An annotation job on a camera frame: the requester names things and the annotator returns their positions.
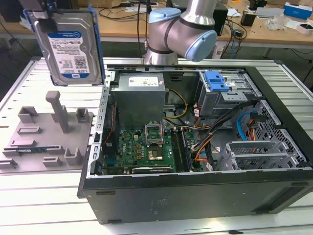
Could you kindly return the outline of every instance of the blue cable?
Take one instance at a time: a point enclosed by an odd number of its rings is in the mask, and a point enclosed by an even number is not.
[[[238,129],[239,135],[243,139],[243,141],[246,141],[246,136],[241,129],[241,118],[243,117],[243,115],[246,115],[246,114],[250,114],[250,113],[248,113],[248,112],[242,113],[237,120],[237,129]]]

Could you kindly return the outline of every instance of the yellow wire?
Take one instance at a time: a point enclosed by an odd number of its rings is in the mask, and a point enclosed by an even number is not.
[[[176,115],[176,116],[172,116],[172,117],[164,117],[164,119],[176,119],[176,118],[180,118],[180,117],[184,116],[185,113],[187,112],[188,104],[187,104],[186,100],[185,100],[177,91],[175,91],[175,90],[173,90],[173,89],[169,89],[169,90],[172,91],[172,92],[174,92],[175,94],[177,94],[177,95],[184,101],[184,103],[185,103],[185,110],[184,110],[184,112],[183,112],[182,114],[179,114],[179,115]]]

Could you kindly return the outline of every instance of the white label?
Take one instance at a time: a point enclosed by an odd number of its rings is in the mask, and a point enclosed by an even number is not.
[[[89,75],[87,57],[81,51],[83,38],[78,31],[48,33],[53,55],[60,73],[66,78],[86,78]]]
[[[130,77],[129,87],[158,87],[157,77]]]
[[[17,151],[20,152],[20,153],[30,153],[31,152],[30,149],[19,149]]]
[[[235,87],[236,86],[236,84],[234,82],[226,82],[226,85],[228,87]]]
[[[195,117],[199,117],[199,109],[195,109]]]
[[[211,166],[210,163],[206,163],[206,168],[208,169],[208,171],[212,171],[213,170],[213,166]]]
[[[216,147],[214,148],[214,151],[212,151],[212,153],[220,153],[220,152],[221,152],[220,147]]]

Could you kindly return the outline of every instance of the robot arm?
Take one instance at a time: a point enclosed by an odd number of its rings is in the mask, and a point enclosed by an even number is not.
[[[177,64],[177,54],[198,62],[213,49],[217,33],[213,12],[217,0],[189,0],[181,14],[176,8],[159,8],[149,16],[149,48],[144,64]]]

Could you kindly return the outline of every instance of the slotted metal surface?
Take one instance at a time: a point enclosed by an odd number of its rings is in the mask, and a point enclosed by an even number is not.
[[[194,64],[185,60],[180,60],[180,63]],[[140,60],[107,58],[105,64],[140,64]],[[298,79],[284,66],[269,60],[206,60],[199,64],[257,67],[268,82],[273,82],[278,96],[313,138],[312,94],[308,95],[309,92],[301,87]],[[68,112],[75,111],[77,107],[87,107],[97,114],[101,87],[54,87],[45,61],[31,62],[0,103],[1,148],[7,144],[19,122],[17,113],[23,105],[32,105],[38,112],[52,112],[50,104],[45,101],[48,90],[60,91],[61,104],[67,106]],[[3,215],[0,234],[65,234],[68,231],[73,234],[89,234],[97,231],[103,235],[204,235],[213,232],[229,234],[230,230],[251,235],[313,234],[313,193],[279,214],[102,226],[96,221],[87,200],[76,197],[79,179],[80,172],[0,176],[0,214]]]

